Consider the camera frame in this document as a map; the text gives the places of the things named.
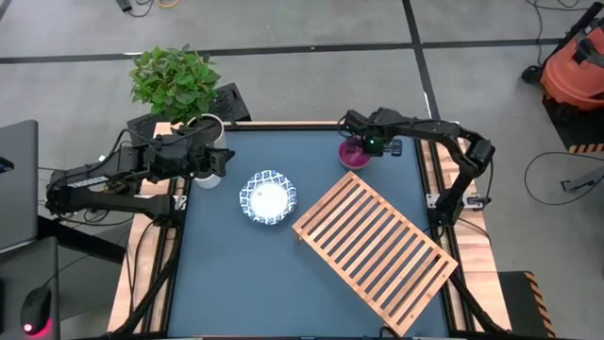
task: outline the blue and white bowl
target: blue and white bowl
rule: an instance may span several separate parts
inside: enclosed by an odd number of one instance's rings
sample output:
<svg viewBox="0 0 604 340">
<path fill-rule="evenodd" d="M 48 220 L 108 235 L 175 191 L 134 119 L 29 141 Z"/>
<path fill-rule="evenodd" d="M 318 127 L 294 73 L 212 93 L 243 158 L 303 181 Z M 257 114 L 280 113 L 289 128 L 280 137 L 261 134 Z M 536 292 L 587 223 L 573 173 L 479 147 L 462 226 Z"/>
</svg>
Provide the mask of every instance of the blue and white bowl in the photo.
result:
<svg viewBox="0 0 604 340">
<path fill-rule="evenodd" d="M 297 204 L 294 185 L 275 170 L 260 171 L 239 192 L 239 203 L 253 221 L 274 225 Z"/>
</svg>

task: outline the purple cup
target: purple cup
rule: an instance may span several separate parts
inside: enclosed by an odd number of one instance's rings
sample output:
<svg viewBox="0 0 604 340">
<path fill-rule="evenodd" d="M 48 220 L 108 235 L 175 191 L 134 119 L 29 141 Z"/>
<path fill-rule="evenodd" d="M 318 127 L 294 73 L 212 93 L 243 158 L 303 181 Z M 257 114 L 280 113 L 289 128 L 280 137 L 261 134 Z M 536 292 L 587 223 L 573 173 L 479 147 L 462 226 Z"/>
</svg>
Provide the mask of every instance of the purple cup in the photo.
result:
<svg viewBox="0 0 604 340">
<path fill-rule="evenodd" d="M 338 158 L 342 165 L 350 170 L 360 170 L 371 160 L 370 156 L 362 152 L 360 146 L 352 145 L 347 140 L 338 147 Z"/>
</svg>

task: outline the computer mouse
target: computer mouse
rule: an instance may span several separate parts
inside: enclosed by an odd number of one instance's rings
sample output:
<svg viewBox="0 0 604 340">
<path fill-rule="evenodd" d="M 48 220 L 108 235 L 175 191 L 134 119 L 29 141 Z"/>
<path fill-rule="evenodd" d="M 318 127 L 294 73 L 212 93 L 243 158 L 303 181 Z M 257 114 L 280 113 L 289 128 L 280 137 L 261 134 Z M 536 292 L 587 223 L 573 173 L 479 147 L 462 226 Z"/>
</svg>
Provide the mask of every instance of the computer mouse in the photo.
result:
<svg viewBox="0 0 604 340">
<path fill-rule="evenodd" d="M 35 335 L 44 329 L 50 317 L 50 298 L 46 285 L 27 294 L 21 307 L 21 326 L 25 334 Z"/>
</svg>

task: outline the gray floor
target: gray floor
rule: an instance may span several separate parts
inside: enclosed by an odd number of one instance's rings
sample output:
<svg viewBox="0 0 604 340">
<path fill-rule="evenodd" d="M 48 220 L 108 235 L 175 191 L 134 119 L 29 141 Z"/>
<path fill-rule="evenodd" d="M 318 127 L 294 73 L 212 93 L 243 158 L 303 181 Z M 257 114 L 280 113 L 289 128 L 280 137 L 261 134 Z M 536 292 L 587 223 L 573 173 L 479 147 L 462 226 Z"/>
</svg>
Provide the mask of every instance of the gray floor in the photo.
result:
<svg viewBox="0 0 604 340">
<path fill-rule="evenodd" d="M 524 0 L 411 0 L 423 42 L 533 39 L 534 9 Z M 590 1 L 580 1 L 580 6 Z M 559 5 L 541 0 L 541 5 Z M 558 37 L 580 12 L 544 11 L 545 38 Z M 398 0 L 181 0 L 142 19 L 114 1 L 13 0 L 0 20 L 0 58 L 140 52 L 191 43 L 241 48 L 326 43 L 408 43 Z M 529 198 L 523 175 L 544 151 L 563 151 L 540 104 L 540 90 L 519 81 L 536 46 L 424 51 L 440 114 L 493 140 L 494 202 L 485 212 L 499 270 L 530 270 L 559 336 L 601 338 L 604 231 L 597 188 L 576 203 L 548 207 Z M 379 106 L 427 116 L 412 50 L 217 58 L 223 81 L 237 82 L 255 120 L 337 119 Z M 40 163 L 73 167 L 107 152 L 125 122 L 147 112 L 129 99 L 130 61 L 0 64 L 0 126 L 41 123 Z M 597 164 L 569 158 L 535 163 L 528 183 L 549 201 L 568 196 L 558 181 Z M 48 174 L 42 172 L 41 179 Z M 484 192 L 486 178 L 478 181 Z M 113 215 L 112 221 L 127 217 Z M 85 229 L 90 233 L 99 228 Z M 127 226 L 104 231 L 116 241 Z M 61 263 L 79 256 L 61 252 Z M 83 261 L 61 273 L 65 339 L 105 329 L 119 266 Z M 87 270 L 87 275 L 76 276 Z M 92 281 L 92 273 L 102 280 Z M 84 278 L 88 282 L 77 282 Z"/>
</svg>

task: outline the robotic arm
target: robotic arm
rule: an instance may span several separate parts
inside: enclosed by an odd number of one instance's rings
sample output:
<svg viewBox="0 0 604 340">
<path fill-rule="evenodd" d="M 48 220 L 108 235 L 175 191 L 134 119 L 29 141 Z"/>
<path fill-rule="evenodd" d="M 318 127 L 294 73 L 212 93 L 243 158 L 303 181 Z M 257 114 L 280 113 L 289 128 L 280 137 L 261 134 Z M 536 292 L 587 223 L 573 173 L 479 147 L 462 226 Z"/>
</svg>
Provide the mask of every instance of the robotic arm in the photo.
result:
<svg viewBox="0 0 604 340">
<path fill-rule="evenodd" d="M 46 208 L 53 214 L 74 213 L 92 208 L 144 213 L 161 224 L 177 220 L 176 201 L 171 195 L 150 198 L 94 192 L 90 186 L 118 181 L 185 179 L 226 174 L 225 164 L 235 155 L 229 149 L 207 146 L 203 129 L 180 129 L 158 135 L 147 144 L 121 147 L 102 161 L 70 170 L 55 171 L 46 186 Z"/>
<path fill-rule="evenodd" d="M 344 129 L 361 144 L 363 153 L 382 156 L 395 136 L 409 136 L 438 142 L 446 147 L 451 159 L 460 167 L 460 174 L 453 185 L 441 193 L 435 207 L 428 213 L 436 223 L 453 226 L 463 209 L 463 194 L 472 180 L 487 169 L 495 148 L 474 131 L 460 125 L 440 120 L 403 117 L 395 110 L 380 108 L 369 118 L 349 110 L 344 117 Z M 463 152 L 458 138 L 470 142 Z"/>
</svg>

